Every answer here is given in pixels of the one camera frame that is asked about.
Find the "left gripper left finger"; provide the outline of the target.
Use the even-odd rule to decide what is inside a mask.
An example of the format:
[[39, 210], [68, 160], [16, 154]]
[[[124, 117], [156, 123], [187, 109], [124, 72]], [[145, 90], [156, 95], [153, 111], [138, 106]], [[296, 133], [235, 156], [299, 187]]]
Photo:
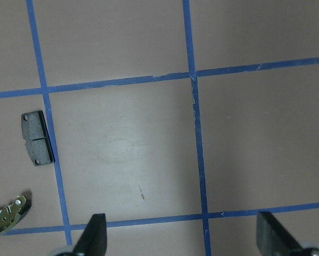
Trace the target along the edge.
[[107, 252], [107, 222], [104, 213], [90, 218], [71, 255], [103, 256]]

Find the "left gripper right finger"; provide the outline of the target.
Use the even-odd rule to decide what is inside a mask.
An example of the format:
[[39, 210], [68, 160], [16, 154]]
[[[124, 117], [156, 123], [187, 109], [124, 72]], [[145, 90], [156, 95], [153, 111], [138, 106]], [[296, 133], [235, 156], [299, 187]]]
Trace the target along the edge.
[[257, 213], [256, 245], [261, 255], [302, 255], [303, 248], [270, 212]]

